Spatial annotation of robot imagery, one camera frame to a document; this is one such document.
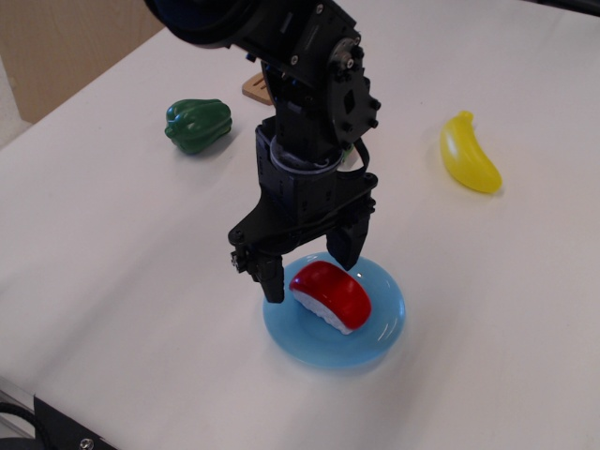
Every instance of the blue plate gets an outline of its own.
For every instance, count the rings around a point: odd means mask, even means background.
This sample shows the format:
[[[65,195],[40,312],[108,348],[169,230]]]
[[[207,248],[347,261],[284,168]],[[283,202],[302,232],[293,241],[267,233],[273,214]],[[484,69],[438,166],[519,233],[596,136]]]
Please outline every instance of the blue plate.
[[[350,368],[384,355],[396,342],[405,319],[404,299],[394,279],[375,262],[359,258],[349,274],[358,281],[371,301],[371,315],[347,336],[308,311],[294,298],[290,281],[300,269],[315,261],[339,264],[329,253],[316,253],[285,268],[285,300],[262,306],[264,323],[271,337],[285,352],[321,368]]]

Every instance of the cable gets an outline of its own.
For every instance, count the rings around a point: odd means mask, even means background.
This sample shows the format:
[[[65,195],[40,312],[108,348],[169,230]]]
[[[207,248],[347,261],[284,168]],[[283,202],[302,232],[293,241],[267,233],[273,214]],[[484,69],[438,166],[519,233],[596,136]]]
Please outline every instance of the cable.
[[[0,402],[0,413],[16,415],[36,429],[36,437],[43,443],[46,450],[57,450],[50,440],[48,431],[39,419],[25,408],[11,403]]]

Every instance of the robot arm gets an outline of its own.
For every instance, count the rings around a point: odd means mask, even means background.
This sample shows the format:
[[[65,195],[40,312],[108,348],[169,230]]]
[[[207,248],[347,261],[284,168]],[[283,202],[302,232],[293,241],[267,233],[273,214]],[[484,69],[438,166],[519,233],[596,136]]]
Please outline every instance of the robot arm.
[[[361,137],[381,104],[369,94],[355,22],[333,1],[146,0],[181,39],[237,45],[262,71],[276,115],[256,129],[261,198],[229,233],[232,261],[269,302],[283,301],[281,256],[317,237],[346,269],[368,233],[377,177]],[[363,167],[340,172],[355,147]]]

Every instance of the toy banana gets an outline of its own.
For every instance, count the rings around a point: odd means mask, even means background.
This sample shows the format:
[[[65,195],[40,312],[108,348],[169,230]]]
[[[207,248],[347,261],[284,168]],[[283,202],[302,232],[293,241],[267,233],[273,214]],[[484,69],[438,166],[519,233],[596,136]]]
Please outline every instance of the toy banana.
[[[492,194],[503,184],[498,169],[479,146],[473,114],[461,111],[442,128],[440,145],[446,169],[467,188]]]

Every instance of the toy bell pepper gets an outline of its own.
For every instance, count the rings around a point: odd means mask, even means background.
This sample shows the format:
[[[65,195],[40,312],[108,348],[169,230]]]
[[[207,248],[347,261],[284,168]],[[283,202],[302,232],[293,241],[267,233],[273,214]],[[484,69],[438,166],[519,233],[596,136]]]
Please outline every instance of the toy bell pepper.
[[[232,129],[232,111],[220,100],[186,99],[167,110],[165,134],[187,155],[196,155]]]

